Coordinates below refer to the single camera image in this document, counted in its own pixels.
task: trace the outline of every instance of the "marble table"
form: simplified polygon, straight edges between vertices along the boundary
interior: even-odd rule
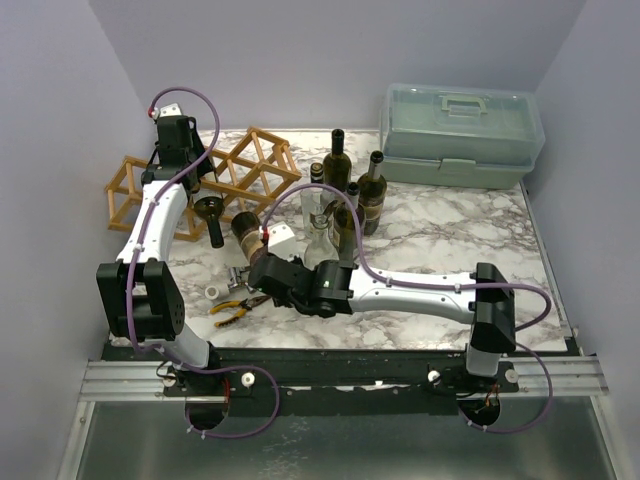
[[[273,131],[289,140],[299,170],[308,181],[309,166],[321,161],[331,143],[329,130]],[[230,150],[242,131],[224,131],[217,148]],[[211,132],[201,132],[205,145]],[[365,172],[369,154],[378,148],[372,131],[347,131],[345,151],[354,178]],[[300,200],[293,197],[276,211],[274,222],[286,221],[296,232],[300,253],[307,240],[302,232]],[[227,268],[246,265],[235,238],[223,224],[225,246],[214,250],[207,235],[198,242],[175,241],[169,264],[186,304],[187,324],[218,347],[444,349],[463,350],[469,327],[453,321],[401,312],[367,312],[307,317],[293,309],[263,304],[240,321],[224,327],[214,322],[229,316],[208,313],[212,302],[204,288],[224,281]],[[523,192],[487,191],[389,183],[380,227],[365,240],[370,265],[382,269],[455,273],[475,270],[477,262],[494,263],[510,281],[539,285],[550,291],[543,259]],[[236,291],[241,299],[247,292]],[[530,320],[543,309],[532,293],[516,294],[516,321]],[[518,341],[538,351],[565,351],[569,330],[554,306],[540,324],[518,333]]]

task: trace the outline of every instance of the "white wall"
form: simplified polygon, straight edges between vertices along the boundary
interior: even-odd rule
[[[372,127],[393,82],[535,90],[584,0],[89,0],[142,100],[225,128]],[[211,126],[199,103],[189,113]]]
[[[86,1],[2,2],[0,32],[0,476],[51,479],[123,243],[102,188],[152,132]]]
[[[527,185],[569,321],[596,351],[640,473],[640,3],[589,0],[537,90]]]

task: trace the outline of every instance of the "pliers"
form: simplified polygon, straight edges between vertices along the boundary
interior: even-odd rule
[[[211,310],[209,310],[209,313],[213,314],[213,313],[218,313],[221,310],[224,310],[225,308],[239,307],[240,309],[236,312],[234,316],[229,317],[226,320],[222,320],[221,322],[214,323],[216,327],[226,327],[227,325],[231,325],[232,323],[237,322],[238,320],[240,320],[240,318],[244,317],[244,315],[247,312],[250,312],[251,310],[256,308],[258,305],[262,305],[264,302],[266,302],[270,298],[271,297],[269,295],[259,295],[257,297],[245,298],[242,301],[236,300],[231,302],[223,302],[216,305]]]

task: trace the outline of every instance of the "plastic storage box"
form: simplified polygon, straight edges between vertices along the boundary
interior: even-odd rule
[[[393,84],[381,111],[390,181],[511,188],[543,144],[531,93]]]

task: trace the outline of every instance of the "purple cable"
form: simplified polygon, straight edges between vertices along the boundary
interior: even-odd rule
[[[274,202],[274,204],[271,206],[271,208],[265,215],[264,220],[262,221],[262,230],[267,231],[267,224],[269,223],[269,220],[271,219],[273,212],[275,211],[276,208],[278,208],[278,205],[280,205],[285,198],[289,197],[290,195],[296,192],[299,192],[300,190],[304,190],[305,188],[321,188],[323,190],[328,190],[332,193],[335,193],[336,195],[338,195],[344,200],[345,205],[349,207],[349,210],[351,211],[351,215],[353,215],[353,218],[357,218],[355,207],[351,204],[351,202],[349,201],[349,198],[343,192],[339,191],[336,188],[333,188],[330,185],[308,183],[305,185],[298,185],[297,187],[292,188],[291,190],[282,194]],[[369,274],[371,278],[374,278],[379,282],[382,282],[384,284],[389,283],[390,285],[396,285],[398,287],[420,288],[420,289],[428,289],[428,290],[451,291],[451,290],[455,290],[456,288],[455,285],[438,285],[438,284],[429,284],[429,283],[407,282],[407,281],[393,280],[393,279],[388,279],[386,277],[383,277],[382,275],[379,275],[378,273],[374,272],[371,269],[371,267],[369,267],[369,264],[367,263],[367,260],[364,256],[364,247],[362,246],[362,232],[360,231],[359,225],[356,225],[356,242],[357,242],[358,252],[360,253],[360,265],[362,266],[364,271]],[[523,283],[471,283],[466,285],[460,285],[461,290],[482,290],[482,289],[488,289],[488,288],[510,288],[514,290],[528,290],[530,292],[537,293],[544,299],[545,307],[542,313],[537,317],[535,317],[533,320],[530,320],[529,322],[526,322],[516,327],[516,332],[520,330],[524,330],[525,328],[532,327],[537,323],[540,323],[542,320],[546,318],[546,316],[551,311],[551,305],[552,305],[551,297],[543,289],[541,289],[540,287],[536,287],[534,285],[526,285]]]
[[[198,168],[198,165],[200,165],[206,158],[209,157],[209,154],[213,150],[213,147],[215,146],[216,142],[218,141],[218,136],[220,135],[220,118],[218,117],[218,112],[217,112],[216,108],[213,106],[213,103],[211,103],[211,101],[206,96],[204,96],[202,93],[200,93],[197,90],[194,90],[192,88],[189,88],[189,87],[171,87],[171,88],[167,88],[165,90],[162,90],[152,100],[151,106],[149,107],[149,112],[152,112],[153,109],[155,108],[156,103],[158,102],[158,100],[162,96],[166,95],[169,92],[187,92],[187,93],[192,93],[193,95],[196,95],[197,97],[201,98],[207,104],[207,106],[211,109],[211,113],[213,114],[213,117],[214,117],[215,122],[216,122],[215,132],[213,134],[213,139],[211,140],[211,144],[207,147],[205,152],[200,157],[198,157],[195,162],[193,162],[187,168],[185,168],[184,170],[181,170],[173,178],[171,178],[160,190],[158,190],[158,193],[156,193],[155,197],[153,198],[154,201],[149,203],[149,208],[147,208],[145,216],[142,219],[142,224],[140,225],[140,232],[139,232],[138,238],[136,240],[136,244],[138,244],[138,245],[142,245],[144,243],[144,238],[145,238],[145,235],[147,233],[147,229],[149,227],[149,222],[151,221],[151,217],[153,215],[153,210],[155,209],[155,207],[157,205],[157,202],[159,202],[159,200],[162,198],[162,195],[164,195],[164,193],[169,188],[171,188],[172,185],[175,185],[182,177],[184,177],[185,175],[188,175],[190,172],[192,172],[193,170]],[[134,278],[134,273],[135,273],[135,267],[136,267],[136,264],[138,263],[138,258],[139,257],[140,257],[140,250],[139,249],[135,249],[133,251],[133,255],[131,257],[131,263],[129,264],[129,271],[127,272],[127,284],[126,284],[126,290],[125,290],[125,303],[126,303],[126,310],[127,310],[127,327],[129,329],[129,339],[131,340],[131,345],[132,345],[132,347],[133,347],[133,349],[134,349],[134,351],[136,353],[146,353],[146,352],[149,352],[150,350],[153,350],[154,348],[160,347],[160,345],[151,344],[151,345],[147,345],[145,347],[141,347],[140,344],[138,343],[138,338],[136,336],[136,327],[135,327],[135,323],[134,323],[134,320],[133,320],[133,278]],[[161,351],[161,353],[163,353],[164,356],[167,357],[169,360],[171,360],[173,363],[179,364],[179,365],[185,367],[186,369],[191,370],[192,372],[195,372],[195,373],[201,373],[201,374],[204,374],[204,375],[219,375],[221,373],[226,373],[226,372],[231,372],[231,371],[234,371],[234,370],[241,370],[241,369],[255,370],[255,371],[261,372],[263,375],[265,375],[269,379],[271,384],[273,385],[273,387],[275,389],[276,403],[275,403],[275,407],[273,409],[273,413],[271,414],[271,416],[269,417],[269,420],[264,425],[256,428],[255,430],[251,430],[250,432],[246,432],[246,433],[216,434],[216,433],[212,433],[212,432],[204,432],[206,436],[213,437],[213,438],[246,438],[246,437],[250,437],[250,436],[253,436],[253,435],[257,434],[257,433],[260,433],[261,431],[263,431],[264,429],[269,427],[269,425],[271,425],[273,423],[273,421],[275,420],[276,416],[278,415],[278,410],[280,409],[280,391],[278,390],[278,384],[276,383],[276,379],[273,377],[273,375],[271,375],[264,368],[256,367],[256,366],[253,366],[253,365],[240,365],[240,366],[233,366],[233,367],[218,368],[216,370],[205,370],[205,369],[202,369],[202,368],[194,367],[193,365],[189,365],[189,364],[180,362],[178,359],[176,359],[176,358],[172,357],[171,355],[169,355],[166,351]]]
[[[515,428],[488,428],[488,427],[484,427],[482,425],[478,425],[477,423],[473,423],[464,414],[464,412],[462,410],[460,410],[460,414],[464,417],[464,419],[466,420],[467,425],[469,425],[471,428],[475,428],[476,430],[480,430],[481,432],[495,433],[497,435],[508,435],[508,434],[511,434],[511,433],[520,433],[520,432],[524,432],[525,430],[529,430],[530,428],[533,428],[536,425],[539,425],[546,418],[546,416],[549,414],[549,411],[551,410],[551,405],[553,405],[553,384],[551,382],[551,374],[549,373],[549,370],[547,369],[547,366],[542,361],[542,358],[540,358],[540,355],[538,355],[536,352],[531,350],[529,347],[525,347],[524,345],[522,345],[520,343],[516,343],[516,345],[519,346],[520,348],[526,350],[527,353],[529,353],[529,355],[531,355],[533,358],[535,358],[537,360],[537,362],[540,364],[540,366],[542,367],[542,371],[544,372],[544,376],[547,379],[547,385],[549,385],[549,396],[547,397],[547,401],[545,402],[544,407],[542,408],[542,410],[540,411],[540,413],[538,414],[538,416],[536,418],[531,420],[529,423],[525,423],[524,425],[520,425],[519,427],[515,427]]]
[[[140,225],[140,232],[138,233],[138,238],[136,239],[137,245],[142,245],[144,243],[144,237],[147,234],[147,228],[149,228],[149,223],[151,222],[153,210],[156,208],[157,202],[159,202],[159,200],[162,198],[162,195],[164,195],[164,193],[169,188],[171,188],[172,185],[175,185],[182,177],[184,177],[185,175],[188,175],[190,172],[198,168],[198,165],[200,165],[206,158],[209,157],[209,154],[213,150],[213,147],[218,141],[218,136],[220,135],[220,118],[218,117],[218,111],[216,110],[216,107],[214,107],[213,103],[211,103],[211,101],[202,93],[189,87],[171,87],[171,88],[166,88],[162,90],[151,101],[149,112],[153,111],[153,109],[156,106],[156,103],[158,102],[158,100],[160,100],[161,97],[163,97],[164,95],[170,92],[187,92],[187,93],[192,93],[197,97],[200,97],[211,109],[213,118],[216,121],[215,132],[213,134],[213,140],[211,140],[211,144],[207,147],[204,153],[200,155],[195,162],[193,162],[187,168],[185,168],[184,170],[181,170],[173,178],[171,178],[160,190],[158,190],[158,193],[156,193],[156,196],[153,198],[154,201],[149,203],[149,208],[147,208],[147,211],[142,219],[142,224]],[[146,353],[153,350],[158,345],[152,344],[152,345],[147,345],[145,347],[141,347],[140,344],[138,343],[138,338],[136,337],[136,326],[133,321],[133,277],[135,274],[136,264],[138,263],[139,257],[140,257],[140,250],[135,249],[131,257],[131,263],[129,264],[129,271],[127,272],[125,303],[126,303],[126,310],[127,310],[127,327],[129,329],[129,339],[131,340],[131,346],[133,346],[133,350],[136,353]]]

